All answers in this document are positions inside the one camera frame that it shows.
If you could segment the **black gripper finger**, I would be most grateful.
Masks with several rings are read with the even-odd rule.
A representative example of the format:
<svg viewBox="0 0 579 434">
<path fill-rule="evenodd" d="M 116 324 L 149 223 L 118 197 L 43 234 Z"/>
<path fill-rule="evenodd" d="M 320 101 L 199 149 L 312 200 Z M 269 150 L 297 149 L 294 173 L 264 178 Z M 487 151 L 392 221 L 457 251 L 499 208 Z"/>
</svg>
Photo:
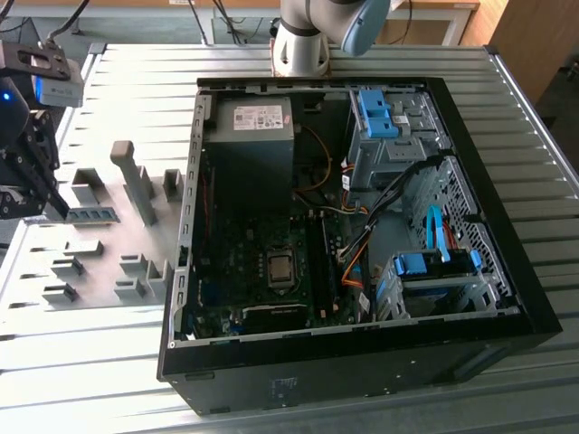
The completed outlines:
<svg viewBox="0 0 579 434">
<path fill-rule="evenodd" d="M 58 191 L 55 171 L 60 168 L 58 147 L 50 112 L 31 110 L 24 131 L 19 136 L 17 168 L 32 197 L 44 202 L 51 220 L 64 221 L 69 205 Z"/>
<path fill-rule="evenodd" d="M 21 156 L 1 152 L 1 219 L 40 215 L 46 205 L 40 178 Z"/>
</svg>

